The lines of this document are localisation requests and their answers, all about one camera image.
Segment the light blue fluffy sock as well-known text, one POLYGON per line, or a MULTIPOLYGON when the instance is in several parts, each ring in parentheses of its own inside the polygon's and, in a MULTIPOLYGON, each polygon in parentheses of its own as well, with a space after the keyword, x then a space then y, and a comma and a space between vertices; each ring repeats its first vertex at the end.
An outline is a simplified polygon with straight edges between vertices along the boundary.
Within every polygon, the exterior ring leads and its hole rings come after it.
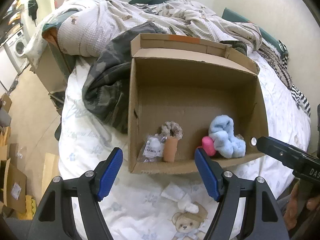
POLYGON ((234 121, 227 115, 216 116, 210 123, 208 135, 213 139, 214 148, 224 158, 242 158, 246 153, 243 137, 234 135, 234 121))

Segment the white fluffy sock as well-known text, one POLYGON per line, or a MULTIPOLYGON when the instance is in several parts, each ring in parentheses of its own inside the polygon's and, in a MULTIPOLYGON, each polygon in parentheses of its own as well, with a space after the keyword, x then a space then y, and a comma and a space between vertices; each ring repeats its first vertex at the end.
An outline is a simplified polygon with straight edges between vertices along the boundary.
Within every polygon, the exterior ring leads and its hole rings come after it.
POLYGON ((182 188, 174 183, 170 183, 161 193, 161 196, 175 202, 182 212, 196 214, 199 207, 192 203, 191 197, 182 188))

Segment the clear plastic bag with label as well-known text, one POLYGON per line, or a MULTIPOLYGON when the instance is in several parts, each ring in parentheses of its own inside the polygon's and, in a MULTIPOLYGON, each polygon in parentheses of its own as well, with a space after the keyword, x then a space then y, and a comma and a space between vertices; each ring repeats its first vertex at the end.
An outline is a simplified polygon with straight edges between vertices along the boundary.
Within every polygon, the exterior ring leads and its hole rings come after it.
POLYGON ((142 151, 143 162, 163 161, 166 140, 167 137, 162 134, 148 136, 142 151))

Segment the yellow egg tray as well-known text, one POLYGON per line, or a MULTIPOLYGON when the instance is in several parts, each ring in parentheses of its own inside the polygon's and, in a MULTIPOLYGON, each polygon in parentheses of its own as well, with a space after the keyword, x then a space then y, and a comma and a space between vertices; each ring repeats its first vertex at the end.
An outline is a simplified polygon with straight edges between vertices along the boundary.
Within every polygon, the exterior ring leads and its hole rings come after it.
POLYGON ((36 213, 36 202, 31 195, 25 196, 26 211, 25 213, 17 213, 19 220, 32 220, 36 213))

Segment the cardboard box with label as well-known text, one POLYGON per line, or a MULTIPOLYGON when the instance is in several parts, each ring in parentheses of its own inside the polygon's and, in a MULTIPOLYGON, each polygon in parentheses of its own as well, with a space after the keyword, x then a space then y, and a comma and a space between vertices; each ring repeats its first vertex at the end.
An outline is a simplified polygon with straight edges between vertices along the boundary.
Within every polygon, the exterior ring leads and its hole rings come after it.
POLYGON ((25 213, 27 176, 12 165, 10 158, 1 164, 4 164, 3 204, 19 213, 25 213))

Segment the flat cardboard sheet on floor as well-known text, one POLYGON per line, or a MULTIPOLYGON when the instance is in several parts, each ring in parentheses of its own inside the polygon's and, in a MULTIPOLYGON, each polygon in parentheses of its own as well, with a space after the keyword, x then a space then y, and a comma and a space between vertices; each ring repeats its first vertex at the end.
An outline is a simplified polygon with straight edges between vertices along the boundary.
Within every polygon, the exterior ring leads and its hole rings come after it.
POLYGON ((43 172, 42 172, 42 187, 41 194, 44 195, 48 185, 55 176, 59 176, 59 156, 46 153, 44 158, 43 172))

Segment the white bear-print bed sheet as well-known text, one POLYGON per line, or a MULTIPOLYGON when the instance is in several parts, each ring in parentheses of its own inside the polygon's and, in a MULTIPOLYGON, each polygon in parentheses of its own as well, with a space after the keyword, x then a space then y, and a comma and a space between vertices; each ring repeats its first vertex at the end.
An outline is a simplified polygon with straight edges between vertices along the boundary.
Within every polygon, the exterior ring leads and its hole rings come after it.
MULTIPOLYGON (((268 132, 271 137, 307 150, 311 120, 296 106, 291 93, 267 61, 258 53, 250 58, 259 68, 259 81, 266 106, 268 132)), ((63 179, 78 178, 105 160, 115 147, 127 152, 127 136, 103 125, 82 101, 82 87, 93 63, 92 58, 77 57, 68 78, 62 111, 59 140, 59 171, 63 179)), ((173 239, 176 229, 171 219, 178 211, 176 202, 164 198, 163 190, 175 184, 208 211, 201 225, 207 231, 217 203, 208 196, 198 173, 132 174, 124 161, 110 194, 100 208, 114 239, 173 239)))

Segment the black white patterned blanket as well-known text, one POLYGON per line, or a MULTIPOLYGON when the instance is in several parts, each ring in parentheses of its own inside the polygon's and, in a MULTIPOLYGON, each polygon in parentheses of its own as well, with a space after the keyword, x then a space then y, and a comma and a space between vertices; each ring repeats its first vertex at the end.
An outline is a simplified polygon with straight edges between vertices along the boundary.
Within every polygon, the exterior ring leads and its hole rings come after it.
POLYGON ((298 109, 301 109, 308 117, 311 115, 311 107, 306 96, 294 85, 288 71, 289 52, 287 47, 278 40, 280 51, 274 45, 263 39, 258 53, 267 61, 276 73, 277 77, 290 91, 298 109))

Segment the orange cylindrical roll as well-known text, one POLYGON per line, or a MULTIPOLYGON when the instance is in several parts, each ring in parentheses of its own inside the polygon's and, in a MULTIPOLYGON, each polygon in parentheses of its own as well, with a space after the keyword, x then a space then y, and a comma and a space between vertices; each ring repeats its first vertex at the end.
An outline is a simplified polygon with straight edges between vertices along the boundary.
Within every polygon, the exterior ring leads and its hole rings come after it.
POLYGON ((164 144, 163 160, 165 162, 174 162, 177 152, 178 139, 176 137, 167 137, 164 144))

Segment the camouflage jacket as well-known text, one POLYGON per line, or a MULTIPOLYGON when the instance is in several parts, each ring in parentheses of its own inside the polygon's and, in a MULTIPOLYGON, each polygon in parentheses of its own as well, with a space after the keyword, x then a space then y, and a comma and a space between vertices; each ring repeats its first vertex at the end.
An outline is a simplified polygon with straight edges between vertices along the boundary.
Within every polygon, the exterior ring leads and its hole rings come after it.
POLYGON ((103 124, 127 133, 131 72, 131 41, 139 34, 163 34, 148 21, 107 43, 98 59, 91 64, 82 88, 82 100, 88 111, 103 124))

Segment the brown cardboard box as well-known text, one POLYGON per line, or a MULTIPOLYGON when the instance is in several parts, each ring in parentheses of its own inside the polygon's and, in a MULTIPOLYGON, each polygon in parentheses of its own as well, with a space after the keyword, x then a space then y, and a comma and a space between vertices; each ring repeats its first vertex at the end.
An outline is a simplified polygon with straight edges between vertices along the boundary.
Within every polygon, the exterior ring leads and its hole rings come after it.
POLYGON ((257 64, 228 44, 169 34, 139 34, 131 41, 129 171, 136 174, 196 172, 194 153, 218 115, 234 121, 243 136, 242 158, 217 159, 222 167, 260 158, 253 139, 268 135, 257 64), (175 161, 144 163, 138 156, 147 136, 167 121, 183 132, 175 161))

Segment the white washing machine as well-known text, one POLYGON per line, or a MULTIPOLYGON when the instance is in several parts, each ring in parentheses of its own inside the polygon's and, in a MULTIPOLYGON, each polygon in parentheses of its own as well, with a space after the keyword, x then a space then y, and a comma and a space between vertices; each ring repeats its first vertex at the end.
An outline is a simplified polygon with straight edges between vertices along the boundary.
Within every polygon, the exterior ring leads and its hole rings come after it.
POLYGON ((24 49, 27 46, 22 28, 12 34, 4 44, 4 49, 16 69, 18 75, 21 75, 28 65, 28 59, 24 57, 24 49))

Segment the striped beige duvet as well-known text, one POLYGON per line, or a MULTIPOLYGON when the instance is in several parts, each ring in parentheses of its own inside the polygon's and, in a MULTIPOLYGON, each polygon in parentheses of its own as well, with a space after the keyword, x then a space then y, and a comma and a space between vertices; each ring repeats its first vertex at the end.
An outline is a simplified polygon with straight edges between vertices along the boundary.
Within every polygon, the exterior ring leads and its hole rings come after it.
POLYGON ((42 29, 51 20, 71 12, 57 31, 57 44, 68 55, 98 57, 108 42, 145 22, 152 22, 165 34, 197 37, 214 42, 239 40, 248 53, 262 44, 259 27, 253 23, 233 23, 217 16, 209 7, 195 1, 169 0, 141 9, 120 0, 65 0, 47 15, 24 51, 37 68, 47 42, 42 29))

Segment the black hanging garment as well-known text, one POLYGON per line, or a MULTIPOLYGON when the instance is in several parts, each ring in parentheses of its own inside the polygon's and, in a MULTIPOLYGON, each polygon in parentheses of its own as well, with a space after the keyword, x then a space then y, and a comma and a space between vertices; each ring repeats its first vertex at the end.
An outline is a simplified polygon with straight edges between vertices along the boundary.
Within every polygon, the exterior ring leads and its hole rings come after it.
POLYGON ((37 19, 37 10, 38 4, 36 0, 29 0, 28 1, 28 15, 31 17, 33 21, 37 19))

